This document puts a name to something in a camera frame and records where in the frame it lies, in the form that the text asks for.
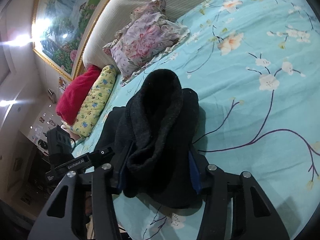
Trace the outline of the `black pants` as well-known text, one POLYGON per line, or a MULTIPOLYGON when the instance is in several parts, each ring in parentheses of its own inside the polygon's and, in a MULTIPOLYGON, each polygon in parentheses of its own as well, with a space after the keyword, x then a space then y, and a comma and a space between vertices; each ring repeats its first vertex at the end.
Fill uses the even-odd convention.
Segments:
POLYGON ((108 114, 95 146, 111 146, 116 157, 128 143, 123 194, 140 193, 172 209, 187 209, 198 201, 189 170, 189 151, 199 122, 199 98, 182 88, 168 69, 151 72, 124 107, 108 114))

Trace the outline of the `yellow cartoon print pillow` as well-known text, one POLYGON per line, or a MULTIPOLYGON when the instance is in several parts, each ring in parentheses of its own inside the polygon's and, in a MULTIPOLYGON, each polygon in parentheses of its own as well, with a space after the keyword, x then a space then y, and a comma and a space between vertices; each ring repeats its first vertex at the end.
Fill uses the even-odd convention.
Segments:
POLYGON ((85 97, 76 116, 75 123, 70 126, 63 121, 68 130, 83 138, 90 136, 111 95, 116 77, 117 72, 113 65, 105 66, 102 69, 85 97))

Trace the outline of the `red blanket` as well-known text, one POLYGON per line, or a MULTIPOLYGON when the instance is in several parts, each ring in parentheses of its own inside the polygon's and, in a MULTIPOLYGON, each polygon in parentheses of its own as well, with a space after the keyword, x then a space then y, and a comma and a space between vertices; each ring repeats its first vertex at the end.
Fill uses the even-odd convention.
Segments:
POLYGON ((68 125, 74 124, 82 103, 100 73, 99 67, 91 65, 84 74, 76 77, 69 84, 60 97, 56 106, 56 114, 68 125))

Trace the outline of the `purple floral pillow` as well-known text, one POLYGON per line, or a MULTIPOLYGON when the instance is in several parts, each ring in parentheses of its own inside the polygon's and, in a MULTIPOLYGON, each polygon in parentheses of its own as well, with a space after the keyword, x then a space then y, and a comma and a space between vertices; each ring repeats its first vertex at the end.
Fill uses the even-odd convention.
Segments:
POLYGON ((167 18, 165 7, 165 0, 151 0, 137 7, 130 14, 130 23, 103 46, 103 52, 112 57, 121 73, 122 86, 189 36, 188 27, 167 18))

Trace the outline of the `light blue floral bedsheet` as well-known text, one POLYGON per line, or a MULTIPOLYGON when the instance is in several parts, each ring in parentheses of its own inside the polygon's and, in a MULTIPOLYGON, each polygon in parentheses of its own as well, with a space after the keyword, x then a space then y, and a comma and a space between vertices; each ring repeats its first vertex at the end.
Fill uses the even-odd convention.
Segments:
POLYGON ((306 0, 204 0, 178 21, 188 40, 127 85, 116 81, 90 137, 147 75, 166 68, 199 96, 194 146, 226 172, 251 172, 294 239, 319 205, 319 21, 306 0))

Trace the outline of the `gold framed landscape painting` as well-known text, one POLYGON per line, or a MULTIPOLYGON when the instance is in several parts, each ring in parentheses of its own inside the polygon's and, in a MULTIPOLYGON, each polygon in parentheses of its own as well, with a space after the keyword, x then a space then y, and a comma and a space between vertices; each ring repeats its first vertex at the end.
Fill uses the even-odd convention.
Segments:
POLYGON ((60 75, 78 76, 88 38, 110 0, 34 0, 33 51, 60 75))

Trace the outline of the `white ribbed headboard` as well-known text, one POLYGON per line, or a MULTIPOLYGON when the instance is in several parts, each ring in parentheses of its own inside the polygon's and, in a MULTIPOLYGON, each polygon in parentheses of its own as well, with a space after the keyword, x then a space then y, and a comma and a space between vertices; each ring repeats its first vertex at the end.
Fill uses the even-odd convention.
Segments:
POLYGON ((159 12, 171 22, 199 5, 204 0, 110 0, 100 13, 88 38, 82 62, 85 68, 103 68, 114 64, 103 46, 114 40, 117 31, 144 14, 159 12))

